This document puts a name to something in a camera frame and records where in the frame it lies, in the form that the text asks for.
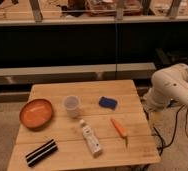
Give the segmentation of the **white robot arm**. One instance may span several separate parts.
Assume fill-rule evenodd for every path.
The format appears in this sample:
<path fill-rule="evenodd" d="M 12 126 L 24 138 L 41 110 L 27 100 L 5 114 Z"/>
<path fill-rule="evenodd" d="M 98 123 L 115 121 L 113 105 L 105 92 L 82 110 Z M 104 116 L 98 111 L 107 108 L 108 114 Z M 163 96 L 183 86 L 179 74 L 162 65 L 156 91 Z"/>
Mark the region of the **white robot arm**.
<path fill-rule="evenodd" d="M 188 65 L 179 63 L 157 70 L 151 77 L 152 87 L 145 94 L 148 112 L 166 108 L 175 100 L 188 108 Z"/>

